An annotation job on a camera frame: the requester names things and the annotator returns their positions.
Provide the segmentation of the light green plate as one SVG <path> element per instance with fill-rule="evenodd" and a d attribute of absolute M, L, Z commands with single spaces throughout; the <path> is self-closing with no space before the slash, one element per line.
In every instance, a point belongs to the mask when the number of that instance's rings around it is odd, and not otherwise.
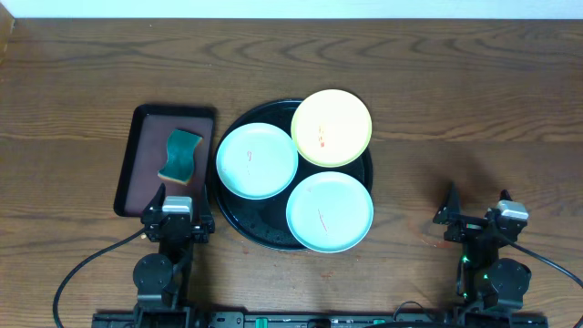
<path fill-rule="evenodd" d="M 357 179 L 325 171 L 302 180 L 291 192 L 286 220 L 292 236 L 307 249 L 347 251 L 364 239 L 373 223 L 373 200 Z"/>
<path fill-rule="evenodd" d="M 274 125 L 250 123 L 235 128 L 219 145 L 220 182 L 247 200 L 265 200 L 285 190 L 299 166 L 291 137 Z"/>

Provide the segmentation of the light green plate front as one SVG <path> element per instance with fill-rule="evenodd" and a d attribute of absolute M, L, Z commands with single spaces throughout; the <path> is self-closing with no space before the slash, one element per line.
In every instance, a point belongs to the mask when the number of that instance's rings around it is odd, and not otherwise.
<path fill-rule="evenodd" d="M 364 239 L 373 223 L 373 200 L 357 179 L 325 171 L 302 180 L 291 192 L 286 220 L 292 236 L 307 249 L 347 251 Z"/>

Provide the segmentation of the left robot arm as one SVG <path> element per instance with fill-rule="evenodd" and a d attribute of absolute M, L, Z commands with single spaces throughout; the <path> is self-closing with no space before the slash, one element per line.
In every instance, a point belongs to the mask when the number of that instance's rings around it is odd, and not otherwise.
<path fill-rule="evenodd" d="M 199 206 L 188 196 L 168 196 L 161 184 L 140 222 L 159 250 L 144 256 L 133 271 L 138 289 L 132 325 L 137 328 L 205 328 L 210 316 L 188 300 L 193 248 L 210 241 L 215 221 L 207 199 Z"/>

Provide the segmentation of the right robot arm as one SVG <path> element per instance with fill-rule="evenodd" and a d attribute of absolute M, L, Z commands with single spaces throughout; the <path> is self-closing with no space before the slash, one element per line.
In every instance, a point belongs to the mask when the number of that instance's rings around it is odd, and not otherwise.
<path fill-rule="evenodd" d="M 530 284 L 530 269 L 502 258 L 499 250 L 517 241 L 527 226 L 526 207 L 512 200 L 507 190 L 481 217 L 465 215 L 454 184 L 433 218 L 445 225 L 444 239 L 462 245 L 457 266 L 456 294 L 464 303 L 455 307 L 452 323 L 466 327 L 510 327 L 512 315 L 524 306 Z"/>

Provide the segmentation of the green yellow sponge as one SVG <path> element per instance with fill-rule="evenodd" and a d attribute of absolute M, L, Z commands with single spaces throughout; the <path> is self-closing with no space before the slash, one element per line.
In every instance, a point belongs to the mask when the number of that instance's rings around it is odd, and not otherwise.
<path fill-rule="evenodd" d="M 188 185 L 194 175 L 195 151 L 203 137 L 180 129 L 172 131 L 166 144 L 167 160 L 159 170 L 161 179 Z"/>

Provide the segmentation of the yellow plate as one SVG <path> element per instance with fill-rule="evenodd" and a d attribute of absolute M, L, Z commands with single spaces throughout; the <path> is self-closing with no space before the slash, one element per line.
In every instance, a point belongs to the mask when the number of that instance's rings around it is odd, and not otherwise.
<path fill-rule="evenodd" d="M 311 164 L 336 168 L 356 160 L 372 137 L 372 117 L 356 95 L 325 89 L 307 98 L 291 119 L 291 138 Z"/>

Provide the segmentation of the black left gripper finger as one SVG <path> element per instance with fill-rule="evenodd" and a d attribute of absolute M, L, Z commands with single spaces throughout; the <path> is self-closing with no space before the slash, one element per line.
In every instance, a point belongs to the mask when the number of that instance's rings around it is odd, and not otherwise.
<path fill-rule="evenodd" d="M 204 184 L 199 202 L 199 217 L 202 221 L 213 221 L 213 214 L 210 207 L 210 198 L 207 192 L 207 185 Z"/>
<path fill-rule="evenodd" d="M 143 210 L 144 214 L 150 214 L 151 212 L 161 211 L 164 200 L 166 198 L 166 186 L 161 183 L 154 197 L 149 201 Z"/>

